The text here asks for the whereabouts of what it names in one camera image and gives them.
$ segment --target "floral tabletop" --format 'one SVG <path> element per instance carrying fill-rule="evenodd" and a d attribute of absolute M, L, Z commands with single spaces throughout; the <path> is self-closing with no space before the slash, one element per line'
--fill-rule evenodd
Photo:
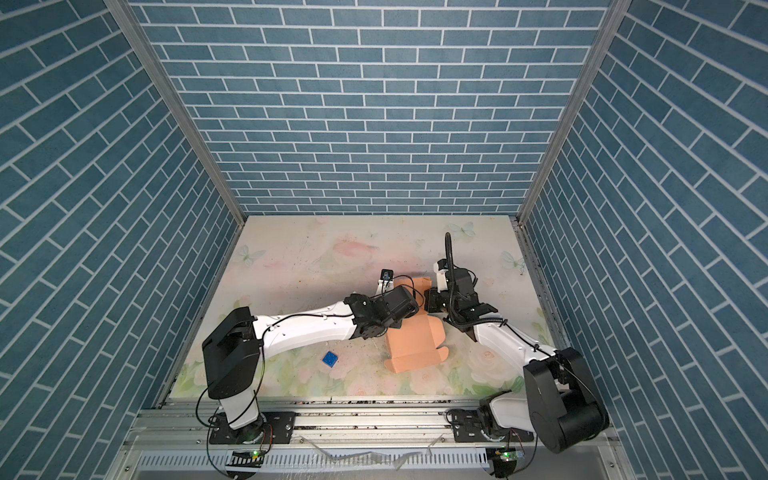
<path fill-rule="evenodd" d="M 253 315 L 278 315 L 330 305 L 353 291 L 372 295 L 384 268 L 434 282 L 432 265 L 445 257 L 446 231 L 453 236 L 456 265 L 477 273 L 480 300 L 551 344 L 506 216 L 249 217 L 170 396 L 197 398 L 203 392 L 200 345 L 232 309 L 249 306 Z M 316 343 L 269 358 L 260 396 L 487 396 L 503 389 L 525 394 L 519 368 L 444 326 L 449 356 L 437 366 L 390 372 L 384 337 Z M 339 357 L 333 368 L 321 361 L 329 351 Z"/>

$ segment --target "blue square object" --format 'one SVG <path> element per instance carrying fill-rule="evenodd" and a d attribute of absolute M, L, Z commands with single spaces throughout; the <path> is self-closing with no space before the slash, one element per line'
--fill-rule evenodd
<path fill-rule="evenodd" d="M 339 356 L 336 355 L 333 352 L 328 352 L 323 357 L 323 363 L 325 363 L 327 366 L 333 368 L 333 366 L 336 364 L 336 361 L 339 359 Z"/>

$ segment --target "brick wallpaper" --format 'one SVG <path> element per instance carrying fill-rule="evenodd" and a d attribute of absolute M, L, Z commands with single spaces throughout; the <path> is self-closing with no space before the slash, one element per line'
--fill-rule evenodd
<path fill-rule="evenodd" d="M 131 2 L 247 213 L 515 214 L 609 1 L 256 3 Z"/>
<path fill-rule="evenodd" d="M 530 223 L 639 478 L 768 478 L 767 25 L 634 0 Z"/>
<path fill-rule="evenodd" d="M 0 11 L 0 478 L 91 478 L 234 224 L 101 0 Z"/>

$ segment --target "unfolded cardboard box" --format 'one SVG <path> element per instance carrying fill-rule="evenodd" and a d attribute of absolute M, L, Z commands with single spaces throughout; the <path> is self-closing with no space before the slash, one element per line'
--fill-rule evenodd
<path fill-rule="evenodd" d="M 432 281 L 426 277 L 415 278 L 413 283 L 422 294 L 432 286 Z M 396 282 L 397 285 L 410 287 L 411 280 Z M 424 302 L 417 293 L 414 297 L 419 303 Z M 423 306 L 417 314 L 404 319 L 399 329 L 388 329 L 385 339 L 392 358 L 385 360 L 384 366 L 394 373 L 423 369 L 448 358 L 448 347 L 440 346 L 445 342 L 442 320 L 428 315 Z"/>

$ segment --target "robotic arm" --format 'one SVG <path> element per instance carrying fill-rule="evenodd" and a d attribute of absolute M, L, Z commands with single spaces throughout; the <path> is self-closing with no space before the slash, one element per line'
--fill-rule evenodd
<path fill-rule="evenodd" d="M 438 285 L 424 295 L 427 312 L 444 313 L 447 323 L 524 373 L 527 402 L 512 394 L 484 401 L 483 429 L 493 436 L 510 428 L 536 431 L 557 453 L 607 428 L 607 412 L 594 394 L 597 386 L 581 354 L 541 345 L 505 319 L 488 316 L 498 311 L 479 302 L 474 274 L 454 265 L 449 233 L 445 253 L 435 264 Z M 418 312 L 418 303 L 404 286 L 388 290 L 391 281 L 392 271 L 384 270 L 374 296 L 352 293 L 333 305 L 290 315 L 251 316 L 248 307 L 233 310 L 203 341 L 208 396 L 221 402 L 229 427 L 260 422 L 258 387 L 253 385 L 260 356 L 266 361 L 312 343 L 381 336 Z"/>

